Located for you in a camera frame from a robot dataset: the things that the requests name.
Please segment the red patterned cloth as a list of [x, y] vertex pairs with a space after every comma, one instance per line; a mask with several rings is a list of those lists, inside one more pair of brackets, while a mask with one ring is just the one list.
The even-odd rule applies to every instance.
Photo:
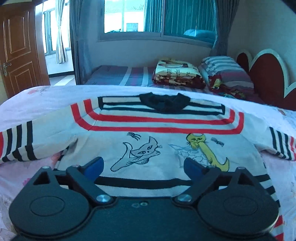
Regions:
[[248, 100], [254, 94], [254, 91], [249, 89], [237, 89], [226, 86], [220, 75], [210, 76], [208, 80], [209, 90], [219, 96]]

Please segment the pink floral bed quilt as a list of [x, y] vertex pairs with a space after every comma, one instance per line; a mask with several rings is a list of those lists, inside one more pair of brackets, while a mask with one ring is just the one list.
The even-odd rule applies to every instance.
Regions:
[[[177, 95], [171, 89], [124, 86], [41, 86], [22, 91], [1, 105], [1, 131], [14, 130], [18, 125], [60, 110], [60, 114], [44, 122], [37, 131], [43, 140], [46, 131], [54, 128], [53, 142], [45, 149], [45, 157], [36, 161], [10, 161], [1, 164], [1, 240], [11, 240], [16, 232], [11, 224], [8, 209], [12, 200], [26, 185], [33, 174], [48, 165], [63, 168], [70, 164], [86, 163], [100, 156], [104, 160], [102, 176], [114, 178], [102, 189], [115, 196], [168, 196], [184, 190], [184, 184], [170, 188], [153, 189], [124, 187], [127, 180], [182, 179], [183, 162], [190, 157], [207, 166], [209, 164], [201, 149], [193, 149], [184, 134], [165, 134], [138, 131], [100, 133], [98, 137], [90, 130], [75, 128], [73, 120], [65, 118], [74, 103], [78, 104], [83, 117], [91, 124], [92, 115], [99, 115], [97, 97], [132, 96], [152, 92], [158, 95]], [[239, 164], [251, 172], [268, 173], [264, 187], [273, 186], [273, 194], [280, 202], [282, 222], [274, 233], [285, 240], [295, 240], [295, 160], [280, 159], [250, 142], [236, 138], [207, 135], [207, 146], [219, 163], [229, 162], [230, 168]]]

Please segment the blue-grey right curtain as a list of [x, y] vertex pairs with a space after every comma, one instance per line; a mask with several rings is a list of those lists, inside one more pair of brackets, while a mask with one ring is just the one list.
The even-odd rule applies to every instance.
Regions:
[[214, 0], [213, 6], [215, 42], [210, 51], [210, 56], [225, 56], [227, 55], [228, 38], [238, 10], [239, 0]]

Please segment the white sheer curtain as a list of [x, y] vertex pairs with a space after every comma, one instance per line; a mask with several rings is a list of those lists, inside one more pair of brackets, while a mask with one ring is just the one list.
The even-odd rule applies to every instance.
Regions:
[[56, 63], [63, 64], [68, 61], [66, 49], [69, 40], [69, 7], [66, 1], [55, 1], [55, 19], [57, 24], [57, 40], [56, 40]]

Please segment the brown wooden door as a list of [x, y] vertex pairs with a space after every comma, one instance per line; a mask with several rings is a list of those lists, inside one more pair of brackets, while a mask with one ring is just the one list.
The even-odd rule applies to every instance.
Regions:
[[[1, 77], [8, 98], [50, 85], [42, 37], [43, 1], [1, 6]], [[4, 77], [2, 64], [8, 66]]]

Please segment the folded cartoon blanket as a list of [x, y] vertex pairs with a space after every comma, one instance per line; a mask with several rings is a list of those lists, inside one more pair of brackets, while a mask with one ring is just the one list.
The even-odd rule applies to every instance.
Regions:
[[161, 58], [153, 72], [152, 80], [159, 85], [172, 85], [204, 89], [206, 87], [199, 69], [186, 61]]

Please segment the blue-grey curtain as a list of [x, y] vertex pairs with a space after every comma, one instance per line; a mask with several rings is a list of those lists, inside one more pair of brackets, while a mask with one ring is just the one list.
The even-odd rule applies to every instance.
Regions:
[[215, 42], [210, 51], [210, 56], [225, 56], [227, 55], [228, 38], [238, 10], [239, 0], [214, 0], [213, 6]]
[[92, 70], [88, 45], [89, 9], [88, 1], [70, 1], [70, 43], [77, 85], [85, 84]]

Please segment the blue-grey left curtain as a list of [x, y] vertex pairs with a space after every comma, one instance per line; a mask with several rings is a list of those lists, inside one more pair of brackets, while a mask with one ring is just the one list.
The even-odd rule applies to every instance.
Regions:
[[70, 1], [70, 43], [77, 85], [85, 84], [92, 70], [88, 45], [89, 9], [88, 1]]

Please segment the striped purple bed sheet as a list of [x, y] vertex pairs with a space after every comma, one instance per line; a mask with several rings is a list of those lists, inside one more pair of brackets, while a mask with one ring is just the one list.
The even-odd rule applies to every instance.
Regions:
[[[155, 84], [152, 80], [154, 70], [155, 68], [153, 67], [125, 67], [102, 65], [99, 66], [99, 68], [91, 75], [86, 84], [155, 87], [216, 95], [209, 90], [207, 85], [204, 89], [195, 89], [189, 87]], [[260, 104], [264, 103], [255, 93], [247, 101]]]

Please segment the striped cat sweater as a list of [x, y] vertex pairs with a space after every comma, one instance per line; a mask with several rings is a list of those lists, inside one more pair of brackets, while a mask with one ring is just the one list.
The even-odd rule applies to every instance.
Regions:
[[245, 167], [280, 205], [273, 230], [295, 240], [295, 126], [275, 108], [221, 97], [152, 93], [63, 97], [32, 89], [1, 106], [1, 240], [15, 236], [9, 207], [42, 166], [98, 158], [94, 183], [112, 196], [175, 196], [185, 160]]

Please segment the striped pillow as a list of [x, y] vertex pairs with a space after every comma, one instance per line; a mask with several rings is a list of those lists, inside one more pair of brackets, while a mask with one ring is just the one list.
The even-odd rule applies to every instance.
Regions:
[[219, 75], [227, 87], [254, 90], [247, 72], [229, 56], [210, 56], [201, 61], [198, 67], [203, 77]]

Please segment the red heart-shaped headboard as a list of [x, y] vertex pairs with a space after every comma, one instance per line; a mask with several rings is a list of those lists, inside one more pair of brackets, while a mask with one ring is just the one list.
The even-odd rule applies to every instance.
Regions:
[[258, 97], [268, 105], [295, 110], [295, 82], [290, 83], [287, 66], [273, 49], [264, 49], [255, 57], [243, 49], [236, 62], [248, 73]]

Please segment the sliding glass window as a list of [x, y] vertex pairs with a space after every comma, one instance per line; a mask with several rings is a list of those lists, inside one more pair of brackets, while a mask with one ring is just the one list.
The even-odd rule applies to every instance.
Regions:
[[164, 39], [213, 46], [212, 1], [100, 1], [101, 41]]

